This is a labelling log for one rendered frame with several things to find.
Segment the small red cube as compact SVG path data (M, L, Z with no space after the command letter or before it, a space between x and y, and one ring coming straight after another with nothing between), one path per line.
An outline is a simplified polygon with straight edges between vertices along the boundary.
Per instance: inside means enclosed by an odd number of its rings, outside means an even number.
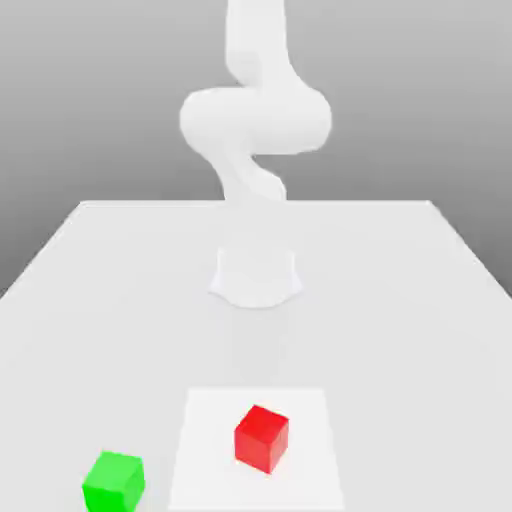
M234 456L271 474L288 448L289 419L253 405L234 430Z

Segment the small green cube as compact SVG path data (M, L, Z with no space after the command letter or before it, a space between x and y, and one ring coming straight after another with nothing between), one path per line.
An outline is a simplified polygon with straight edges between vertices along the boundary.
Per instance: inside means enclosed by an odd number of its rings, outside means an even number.
M146 487L143 460L102 451L82 483L88 512L135 512Z

